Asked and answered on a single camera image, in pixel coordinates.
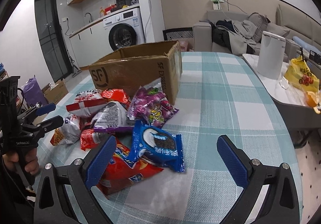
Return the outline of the person's left hand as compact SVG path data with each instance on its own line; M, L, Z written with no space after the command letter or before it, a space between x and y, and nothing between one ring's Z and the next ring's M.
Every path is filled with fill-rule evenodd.
M7 154L3 155L4 164L7 169L10 171L16 171L15 164L19 162L19 156L16 152L8 152ZM30 150L23 159L25 162L25 171L30 173L31 175L36 175L39 172L39 163L37 157L37 149L34 148Z

